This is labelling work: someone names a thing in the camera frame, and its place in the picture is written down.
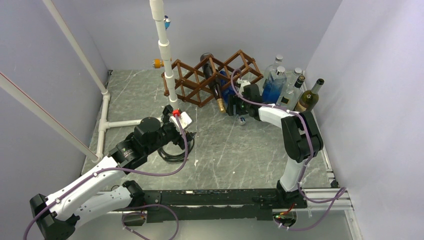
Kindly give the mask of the clear square glass bottle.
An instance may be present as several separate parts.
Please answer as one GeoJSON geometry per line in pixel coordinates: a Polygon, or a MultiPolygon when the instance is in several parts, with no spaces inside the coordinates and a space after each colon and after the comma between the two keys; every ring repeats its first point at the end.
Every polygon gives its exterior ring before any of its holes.
{"type": "Polygon", "coordinates": [[[295,82],[297,81],[298,77],[302,74],[303,74],[303,70],[300,67],[296,67],[293,70],[293,72],[290,73],[289,76],[287,77],[286,86],[287,87],[293,86],[295,82]]]}

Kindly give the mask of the blue glass bottle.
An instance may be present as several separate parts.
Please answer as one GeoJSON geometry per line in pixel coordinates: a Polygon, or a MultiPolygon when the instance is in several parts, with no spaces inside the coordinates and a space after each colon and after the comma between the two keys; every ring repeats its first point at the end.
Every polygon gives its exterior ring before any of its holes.
{"type": "Polygon", "coordinates": [[[234,89],[231,86],[229,86],[227,89],[221,90],[221,93],[224,99],[224,103],[226,104],[226,113],[229,116],[235,117],[236,122],[239,125],[245,125],[246,124],[245,118],[240,116],[236,110],[236,101],[238,97],[236,96],[234,89]]]}
{"type": "Polygon", "coordinates": [[[271,71],[266,79],[266,85],[262,93],[262,101],[268,104],[275,104],[286,82],[287,75],[285,67],[278,66],[276,70],[271,71]]]}

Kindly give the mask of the clear bottle red label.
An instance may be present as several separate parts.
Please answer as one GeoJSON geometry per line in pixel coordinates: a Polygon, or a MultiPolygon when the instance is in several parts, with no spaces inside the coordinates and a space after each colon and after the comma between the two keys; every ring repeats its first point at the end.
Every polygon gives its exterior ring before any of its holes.
{"type": "Polygon", "coordinates": [[[269,65],[265,69],[265,72],[263,74],[263,77],[264,77],[264,83],[263,83],[263,86],[262,86],[263,89],[266,87],[266,85],[268,83],[268,77],[269,77],[270,73],[275,72],[278,67],[282,66],[283,59],[284,59],[284,57],[281,54],[276,55],[275,59],[274,59],[274,63],[269,65]]]}

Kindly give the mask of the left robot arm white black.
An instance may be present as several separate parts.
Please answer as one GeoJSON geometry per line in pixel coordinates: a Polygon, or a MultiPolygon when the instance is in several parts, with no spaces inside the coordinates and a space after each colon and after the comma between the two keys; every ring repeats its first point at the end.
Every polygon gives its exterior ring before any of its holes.
{"type": "Polygon", "coordinates": [[[133,132],[84,175],[50,195],[32,197],[30,224],[37,225],[46,240],[66,240],[84,224],[110,211],[139,209],[145,194],[135,181],[127,181],[108,192],[103,192],[103,188],[130,173],[137,174],[150,154],[169,143],[188,151],[195,136],[187,131],[191,123],[185,111],[170,105],[164,107],[161,118],[142,119],[133,132]]]}

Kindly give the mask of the dark green wine bottle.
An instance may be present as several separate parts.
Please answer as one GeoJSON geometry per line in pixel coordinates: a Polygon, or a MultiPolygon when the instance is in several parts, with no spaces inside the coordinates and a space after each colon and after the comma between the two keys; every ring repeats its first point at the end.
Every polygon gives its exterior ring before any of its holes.
{"type": "Polygon", "coordinates": [[[294,110],[296,112],[305,112],[305,111],[311,111],[315,105],[319,101],[319,90],[324,85],[325,80],[322,78],[319,78],[315,85],[310,90],[306,90],[302,93],[300,98],[298,99],[297,104],[294,107],[294,110]]]}

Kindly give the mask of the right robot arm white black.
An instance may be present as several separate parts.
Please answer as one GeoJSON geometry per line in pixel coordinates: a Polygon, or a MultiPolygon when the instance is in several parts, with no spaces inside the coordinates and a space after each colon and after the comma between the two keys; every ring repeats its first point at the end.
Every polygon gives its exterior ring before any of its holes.
{"type": "Polygon", "coordinates": [[[324,142],[316,121],[310,111],[297,112],[274,103],[259,102],[262,96],[256,84],[247,84],[228,96],[228,115],[249,115],[265,123],[272,124],[282,131],[285,152],[289,157],[275,194],[276,203],[289,207],[295,197],[306,197],[302,190],[302,180],[309,162],[324,147],[324,142]]]}

